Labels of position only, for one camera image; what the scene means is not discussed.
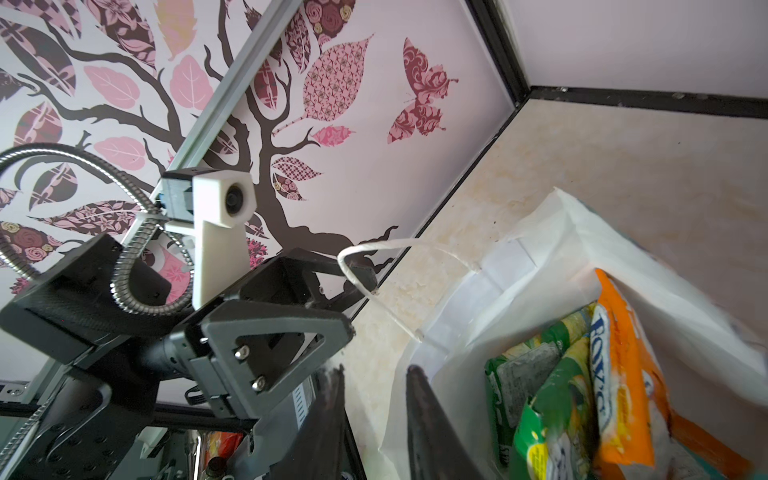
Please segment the light green Fox's candy packet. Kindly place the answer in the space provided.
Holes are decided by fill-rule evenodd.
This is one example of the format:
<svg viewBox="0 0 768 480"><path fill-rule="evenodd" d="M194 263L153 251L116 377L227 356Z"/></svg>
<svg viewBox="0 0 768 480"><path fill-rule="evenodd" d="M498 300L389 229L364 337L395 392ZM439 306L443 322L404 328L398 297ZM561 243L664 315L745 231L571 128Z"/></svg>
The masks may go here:
<svg viewBox="0 0 768 480"><path fill-rule="evenodd" d="M507 477L589 479L597 437L589 338L583 336L524 405Z"/></svg>

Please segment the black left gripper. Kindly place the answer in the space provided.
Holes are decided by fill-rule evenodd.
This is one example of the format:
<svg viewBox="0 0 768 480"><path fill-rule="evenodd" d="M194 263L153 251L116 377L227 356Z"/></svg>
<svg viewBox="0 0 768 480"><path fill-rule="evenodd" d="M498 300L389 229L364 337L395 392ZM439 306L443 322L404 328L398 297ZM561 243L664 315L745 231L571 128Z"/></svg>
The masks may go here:
<svg viewBox="0 0 768 480"><path fill-rule="evenodd" d="M121 250L102 234L69 252L2 309L2 329L115 391L188 378L216 416L240 419L267 415L353 339L339 312L364 294L335 258L282 252L201 308L154 317L112 297ZM344 280L342 292L328 297L319 274Z"/></svg>

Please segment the left aluminium rail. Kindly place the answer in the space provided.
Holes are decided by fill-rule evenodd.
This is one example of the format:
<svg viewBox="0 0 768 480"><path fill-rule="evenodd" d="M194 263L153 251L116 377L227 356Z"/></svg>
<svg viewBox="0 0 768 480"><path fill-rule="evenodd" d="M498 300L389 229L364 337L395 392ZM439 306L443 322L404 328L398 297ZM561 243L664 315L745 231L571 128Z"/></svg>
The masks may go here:
<svg viewBox="0 0 768 480"><path fill-rule="evenodd" d="M271 1L261 18L261 23L249 32L249 37L238 52L234 52L227 35L226 1L216 3L218 45L222 48L222 58L227 70L219 81L211 99L204 105L201 115L187 134L178 133L176 111L168 111L168 126L174 136L171 143L176 149L176 156L169 168L177 170L187 167L202 166L206 161L218 169L232 169L248 173L253 160L246 154L237 164L222 163L208 155L209 147L228 122L240 99L247 93L252 79L266 61L273 43L278 40L287 27L292 15L299 9L298 1Z"/></svg>

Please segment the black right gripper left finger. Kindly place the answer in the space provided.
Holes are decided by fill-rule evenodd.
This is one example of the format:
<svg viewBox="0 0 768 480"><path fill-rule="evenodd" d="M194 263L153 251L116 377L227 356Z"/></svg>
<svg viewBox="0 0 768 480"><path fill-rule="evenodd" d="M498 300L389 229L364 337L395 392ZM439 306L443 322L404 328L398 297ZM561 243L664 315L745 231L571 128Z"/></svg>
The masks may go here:
<svg viewBox="0 0 768 480"><path fill-rule="evenodd" d="M319 372L317 397L270 479L341 479L345 418L344 367Z"/></svg>

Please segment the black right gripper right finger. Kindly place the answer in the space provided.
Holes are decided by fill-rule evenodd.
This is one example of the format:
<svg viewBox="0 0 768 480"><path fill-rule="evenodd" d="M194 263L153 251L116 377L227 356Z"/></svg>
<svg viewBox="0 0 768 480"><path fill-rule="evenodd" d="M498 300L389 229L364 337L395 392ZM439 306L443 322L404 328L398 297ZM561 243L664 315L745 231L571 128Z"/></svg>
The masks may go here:
<svg viewBox="0 0 768 480"><path fill-rule="evenodd" d="M481 479L417 365L406 374L407 446L412 479Z"/></svg>

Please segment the floral white paper bag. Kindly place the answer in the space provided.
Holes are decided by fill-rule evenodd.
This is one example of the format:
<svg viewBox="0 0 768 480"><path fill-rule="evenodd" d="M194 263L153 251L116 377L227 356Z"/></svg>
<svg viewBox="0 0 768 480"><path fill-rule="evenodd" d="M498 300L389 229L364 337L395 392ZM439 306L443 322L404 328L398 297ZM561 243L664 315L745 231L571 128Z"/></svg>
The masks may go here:
<svg viewBox="0 0 768 480"><path fill-rule="evenodd" d="M760 470L767 468L767 347L711 299L615 231L575 197L555 190L468 270L430 312L375 298L344 349L349 391L372 404L382 428L365 456L379 479L410 475L406 371L422 367L463 446L485 478L496 474L481 379L483 363L595 300L605 268L638 311L672 401Z"/></svg>

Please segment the orange red Fox's candy packet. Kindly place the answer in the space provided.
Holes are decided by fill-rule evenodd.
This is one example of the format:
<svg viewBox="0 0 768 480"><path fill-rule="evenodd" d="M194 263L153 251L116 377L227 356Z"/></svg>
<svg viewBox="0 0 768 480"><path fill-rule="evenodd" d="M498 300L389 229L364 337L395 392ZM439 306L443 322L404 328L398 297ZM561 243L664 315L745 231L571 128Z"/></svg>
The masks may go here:
<svg viewBox="0 0 768 480"><path fill-rule="evenodd" d="M750 461L671 407L665 377L635 310L597 270L589 330L598 479L746 479Z"/></svg>

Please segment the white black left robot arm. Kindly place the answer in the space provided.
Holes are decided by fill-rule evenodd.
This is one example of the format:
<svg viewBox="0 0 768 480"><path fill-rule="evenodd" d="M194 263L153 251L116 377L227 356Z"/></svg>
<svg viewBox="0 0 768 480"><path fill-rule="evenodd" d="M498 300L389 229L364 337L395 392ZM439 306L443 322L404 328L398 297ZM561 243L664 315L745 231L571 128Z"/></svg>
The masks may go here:
<svg viewBox="0 0 768 480"><path fill-rule="evenodd" d="M13 479L106 479L156 419L161 382L192 379L219 423L262 424L304 380L353 338L348 307L318 274L335 260L296 249L274 257L176 315L131 315L110 292L121 246L99 235L40 273L10 245L2 261L28 286L1 312L4 331L67 367L62 388L37 414L38 429Z"/></svg>

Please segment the dark green Fox's candy packet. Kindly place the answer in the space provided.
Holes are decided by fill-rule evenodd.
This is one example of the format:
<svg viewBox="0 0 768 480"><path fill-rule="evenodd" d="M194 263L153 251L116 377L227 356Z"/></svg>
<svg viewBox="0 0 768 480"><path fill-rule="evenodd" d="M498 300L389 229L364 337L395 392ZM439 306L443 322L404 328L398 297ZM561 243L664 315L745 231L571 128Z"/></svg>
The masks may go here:
<svg viewBox="0 0 768 480"><path fill-rule="evenodd" d="M545 383L568 348L586 334L596 306L592 302L573 311L485 363L491 441L500 467L509 465L524 404Z"/></svg>

